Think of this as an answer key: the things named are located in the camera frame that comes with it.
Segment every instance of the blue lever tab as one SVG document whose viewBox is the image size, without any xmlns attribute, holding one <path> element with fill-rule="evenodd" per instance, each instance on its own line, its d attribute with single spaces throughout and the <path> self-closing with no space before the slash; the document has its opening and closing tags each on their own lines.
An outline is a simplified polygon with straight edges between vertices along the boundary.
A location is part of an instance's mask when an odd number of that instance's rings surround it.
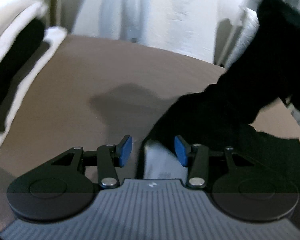
<svg viewBox="0 0 300 240">
<path fill-rule="evenodd" d="M 119 166 L 123 167 L 124 165 L 126 165 L 128 159 L 129 159 L 130 153 L 132 151 L 132 137 L 129 136 L 128 138 L 126 138 L 125 142 L 122 145 L 120 145 L 119 147 L 120 147 Z"/>
<path fill-rule="evenodd" d="M 174 150 L 177 154 L 178 160 L 180 164 L 184 167 L 188 166 L 188 149 L 182 143 L 181 136 L 175 136 L 174 138 Z"/>
</svg>

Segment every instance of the logo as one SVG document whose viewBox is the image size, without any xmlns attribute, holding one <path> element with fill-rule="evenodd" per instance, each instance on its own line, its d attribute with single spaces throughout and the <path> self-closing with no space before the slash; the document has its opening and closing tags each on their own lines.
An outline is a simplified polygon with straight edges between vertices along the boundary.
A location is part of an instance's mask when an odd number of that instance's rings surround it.
<svg viewBox="0 0 300 240">
<path fill-rule="evenodd" d="M 157 186 L 158 184 L 156 184 L 155 182 L 152 182 L 152 183 L 149 183 L 148 184 L 150 187 L 155 187 L 155 186 Z"/>
</svg>

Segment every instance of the gray metal surface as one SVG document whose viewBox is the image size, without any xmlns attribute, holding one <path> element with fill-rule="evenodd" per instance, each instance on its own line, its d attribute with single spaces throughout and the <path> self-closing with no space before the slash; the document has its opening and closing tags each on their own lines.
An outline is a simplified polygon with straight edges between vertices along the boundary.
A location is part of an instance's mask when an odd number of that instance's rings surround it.
<svg viewBox="0 0 300 240">
<path fill-rule="evenodd" d="M 201 187 L 205 183 L 203 178 L 191 178 L 189 184 L 195 187 Z"/>
<path fill-rule="evenodd" d="M 249 239 L 300 240 L 287 219 L 250 224 L 215 208 L 203 191 L 188 190 L 179 180 L 126 179 L 103 190 L 83 213 L 58 223 L 14 221 L 0 233 L 4 240 L 95 239 Z"/>
<path fill-rule="evenodd" d="M 103 186 L 114 186 L 117 184 L 117 180 L 115 178 L 104 178 L 101 180 Z"/>
</svg>

